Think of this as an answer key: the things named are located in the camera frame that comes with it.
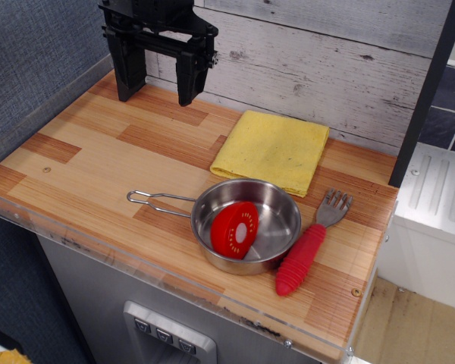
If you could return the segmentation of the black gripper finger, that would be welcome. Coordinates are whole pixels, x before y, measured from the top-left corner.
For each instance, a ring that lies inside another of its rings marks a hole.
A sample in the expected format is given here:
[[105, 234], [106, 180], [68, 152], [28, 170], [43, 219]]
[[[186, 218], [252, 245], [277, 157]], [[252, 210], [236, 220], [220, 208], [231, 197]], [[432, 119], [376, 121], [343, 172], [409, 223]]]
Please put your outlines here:
[[203, 92], [208, 74], [203, 57], [181, 52], [176, 60], [177, 93], [180, 106], [188, 106]]
[[115, 67], [118, 98], [126, 102], [146, 85], [145, 52], [130, 37], [107, 31], [109, 51]]

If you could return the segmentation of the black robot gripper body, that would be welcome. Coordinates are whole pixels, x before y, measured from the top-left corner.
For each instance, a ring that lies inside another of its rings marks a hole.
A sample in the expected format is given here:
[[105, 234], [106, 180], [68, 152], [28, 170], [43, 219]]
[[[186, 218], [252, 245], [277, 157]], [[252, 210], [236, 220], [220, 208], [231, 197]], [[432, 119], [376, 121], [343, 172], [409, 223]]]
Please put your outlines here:
[[[193, 1], [100, 1], [106, 27], [121, 35], [140, 38], [155, 52], [175, 56], [174, 48], [191, 51], [205, 62], [204, 68], [217, 64], [215, 37], [217, 28], [199, 17]], [[190, 39], [176, 45], [174, 39], [163, 37], [163, 32], [181, 33]]]

